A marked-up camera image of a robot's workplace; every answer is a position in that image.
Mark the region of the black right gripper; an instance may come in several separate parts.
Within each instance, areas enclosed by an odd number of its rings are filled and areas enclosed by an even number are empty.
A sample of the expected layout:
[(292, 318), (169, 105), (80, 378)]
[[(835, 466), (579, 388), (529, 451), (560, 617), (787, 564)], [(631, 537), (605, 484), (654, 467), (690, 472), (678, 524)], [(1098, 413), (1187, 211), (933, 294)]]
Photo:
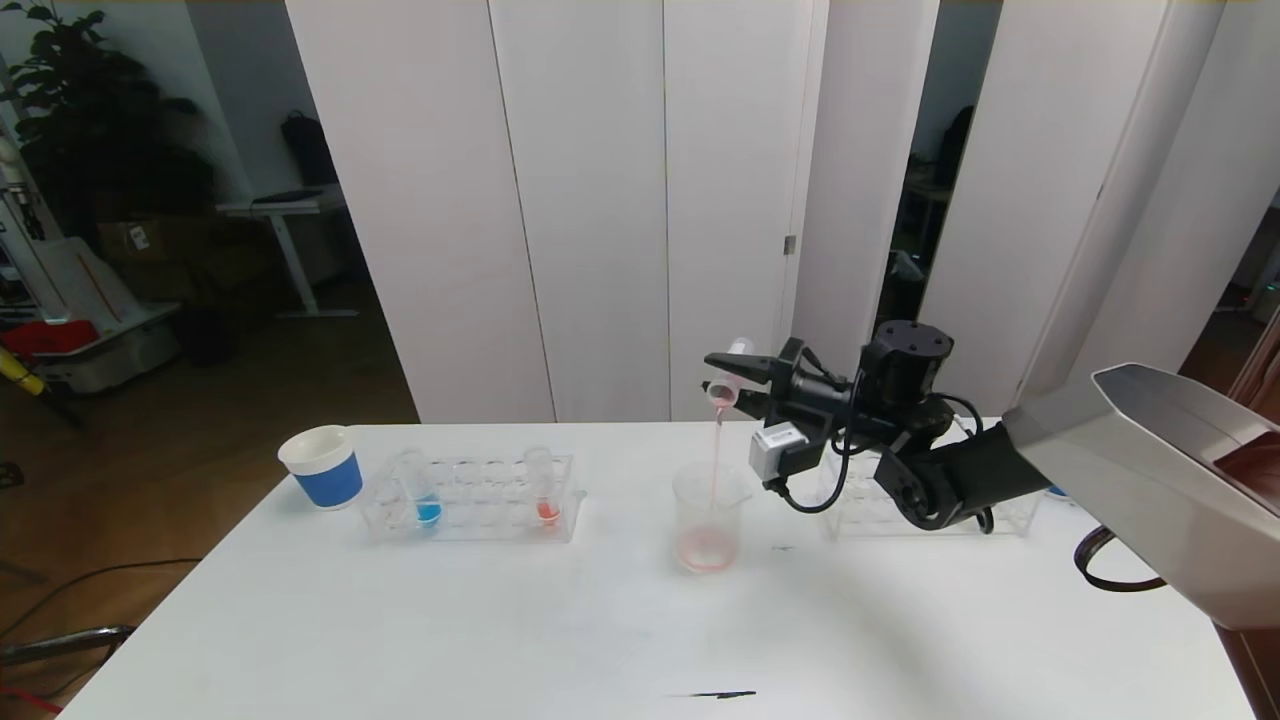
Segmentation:
[(717, 352), (704, 357), (721, 375), (737, 380), (704, 380), (701, 392), (712, 418), (762, 419), (767, 427), (790, 421), (797, 427), (845, 427), (852, 382), (829, 370), (799, 337), (778, 355)]

